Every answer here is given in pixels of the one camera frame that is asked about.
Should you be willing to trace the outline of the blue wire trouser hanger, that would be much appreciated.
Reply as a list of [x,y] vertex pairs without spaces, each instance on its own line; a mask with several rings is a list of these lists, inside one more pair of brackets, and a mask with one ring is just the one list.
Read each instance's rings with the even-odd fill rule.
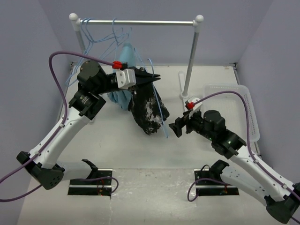
[[[153,66],[152,60],[150,58],[148,58],[147,60],[150,62],[150,67],[151,67],[151,70],[152,70],[152,77],[154,77],[154,66]],[[154,84],[152,85],[152,88],[153,88],[154,96],[155,96],[155,99],[157,101],[157,106],[158,106],[159,113],[160,113],[160,118],[161,118],[161,123],[162,123],[161,127],[163,129],[165,137],[168,139],[169,138],[169,133],[168,133],[168,131],[166,129],[166,126],[165,126],[164,115],[163,115],[163,112],[162,112],[162,109],[161,109],[160,101],[158,99],[158,93],[157,93],[157,90],[156,90]]]

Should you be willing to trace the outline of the black white patterned trousers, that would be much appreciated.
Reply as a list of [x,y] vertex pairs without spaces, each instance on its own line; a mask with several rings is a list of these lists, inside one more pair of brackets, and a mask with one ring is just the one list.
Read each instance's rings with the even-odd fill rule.
[[[132,93],[132,98],[129,103],[128,110],[132,113],[137,125],[147,135],[156,133],[162,126],[152,85],[153,83],[145,85],[141,88],[133,86],[129,89]],[[170,116],[170,113],[162,102],[158,91],[157,95],[164,115],[164,121],[166,121],[166,119]]]

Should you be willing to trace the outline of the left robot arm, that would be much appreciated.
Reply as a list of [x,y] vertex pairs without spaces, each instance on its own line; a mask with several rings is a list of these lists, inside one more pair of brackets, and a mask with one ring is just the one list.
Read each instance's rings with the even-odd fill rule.
[[17,155],[17,160],[44,189],[52,189],[63,180],[83,180],[93,184],[100,179],[98,168],[91,161],[83,159],[78,163],[63,163],[58,161],[59,156],[105,105],[102,94],[118,90],[134,92],[160,80],[160,75],[128,67],[126,63],[117,61],[113,68],[114,73],[106,74],[96,61],[83,63],[77,75],[78,91],[60,121],[35,148]]

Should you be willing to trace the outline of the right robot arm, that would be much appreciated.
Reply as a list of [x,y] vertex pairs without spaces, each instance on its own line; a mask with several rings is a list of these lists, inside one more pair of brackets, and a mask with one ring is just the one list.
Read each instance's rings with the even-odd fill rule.
[[209,179],[214,184],[226,183],[237,187],[258,200],[278,222],[287,224],[300,206],[300,185],[274,171],[262,161],[249,145],[226,128],[225,119],[216,110],[205,113],[187,111],[169,124],[177,137],[192,131],[211,141],[221,156],[243,168],[241,173],[221,160],[211,166]]

